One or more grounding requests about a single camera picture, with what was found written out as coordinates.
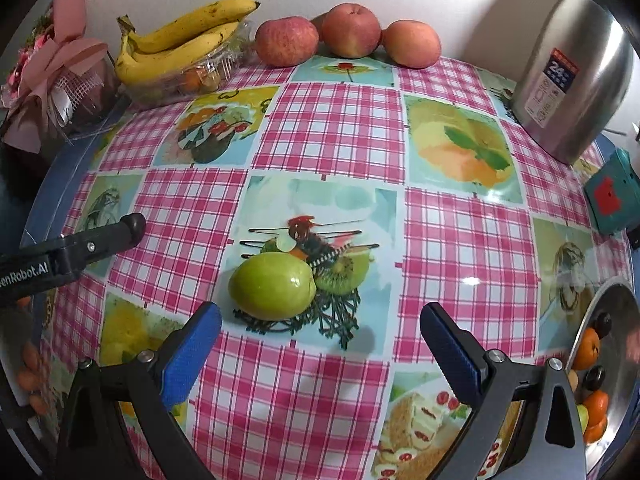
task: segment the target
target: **banana bunch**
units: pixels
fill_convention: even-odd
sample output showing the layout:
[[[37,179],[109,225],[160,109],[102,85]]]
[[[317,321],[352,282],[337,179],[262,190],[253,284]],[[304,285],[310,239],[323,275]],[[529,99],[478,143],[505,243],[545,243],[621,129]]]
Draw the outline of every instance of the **banana bunch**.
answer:
[[[127,16],[118,18],[122,42],[115,72],[125,85],[179,72],[228,40],[239,22],[258,8],[253,0],[220,0],[192,10],[158,30],[140,36]]]

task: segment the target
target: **stainless steel kettle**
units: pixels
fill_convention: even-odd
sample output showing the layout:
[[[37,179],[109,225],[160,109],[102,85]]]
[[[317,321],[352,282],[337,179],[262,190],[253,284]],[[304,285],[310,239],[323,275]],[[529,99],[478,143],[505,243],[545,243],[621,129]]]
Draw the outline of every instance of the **stainless steel kettle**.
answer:
[[[511,107],[552,157],[573,164],[620,106],[633,49],[598,0],[560,0],[516,86]]]

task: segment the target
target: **pink ribbon bow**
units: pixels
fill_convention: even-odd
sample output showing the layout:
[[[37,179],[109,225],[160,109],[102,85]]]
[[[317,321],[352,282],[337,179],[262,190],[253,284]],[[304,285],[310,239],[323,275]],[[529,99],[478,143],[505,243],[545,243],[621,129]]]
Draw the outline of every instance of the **pink ribbon bow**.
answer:
[[[104,58],[107,44],[83,38],[84,0],[53,0],[54,37],[33,54],[22,71],[11,124],[4,142],[26,152],[40,152],[38,132],[47,129],[47,94],[63,68],[81,76]]]

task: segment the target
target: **green fruit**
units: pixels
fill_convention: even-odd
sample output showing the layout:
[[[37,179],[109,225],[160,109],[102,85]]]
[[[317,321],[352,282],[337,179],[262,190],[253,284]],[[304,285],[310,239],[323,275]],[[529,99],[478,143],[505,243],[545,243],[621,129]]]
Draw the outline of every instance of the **green fruit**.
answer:
[[[316,276],[316,287],[344,296],[362,284],[369,271],[369,249],[354,249],[338,256],[328,269]]]
[[[316,284],[311,267],[295,256],[261,253],[234,271],[229,294],[250,316],[278,321],[304,312],[316,295]]]
[[[578,416],[580,416],[580,426],[582,427],[582,434],[587,429],[589,423],[589,412],[584,404],[578,404]]]

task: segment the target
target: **clear plastic fruit box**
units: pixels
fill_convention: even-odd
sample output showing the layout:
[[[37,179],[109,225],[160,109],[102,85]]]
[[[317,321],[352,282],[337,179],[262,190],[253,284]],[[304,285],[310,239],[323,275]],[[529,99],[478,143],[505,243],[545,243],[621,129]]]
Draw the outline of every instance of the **clear plastic fruit box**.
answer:
[[[251,22],[242,22],[224,43],[180,72],[140,85],[127,86],[133,102],[142,108],[177,103],[215,92],[231,79],[251,50]]]

